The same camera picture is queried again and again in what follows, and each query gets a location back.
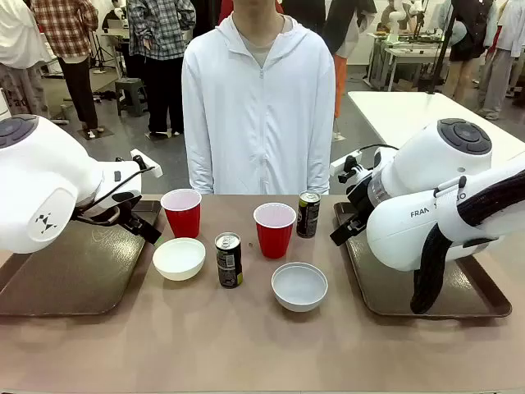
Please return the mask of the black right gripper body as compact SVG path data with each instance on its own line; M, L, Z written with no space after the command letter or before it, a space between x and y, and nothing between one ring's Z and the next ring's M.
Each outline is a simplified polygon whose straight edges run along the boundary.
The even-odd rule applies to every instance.
M374 206L368 196L368 182L360 182L347 188L347 198L355 208L355 214L349 220L354 230L363 230Z

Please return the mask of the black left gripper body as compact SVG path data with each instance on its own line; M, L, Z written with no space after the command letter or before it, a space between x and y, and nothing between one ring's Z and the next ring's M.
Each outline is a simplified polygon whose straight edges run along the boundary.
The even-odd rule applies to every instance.
M73 220L100 227L132 227L137 221L132 210L140 199L140 195L132 192L116 193L85 206L75 207Z

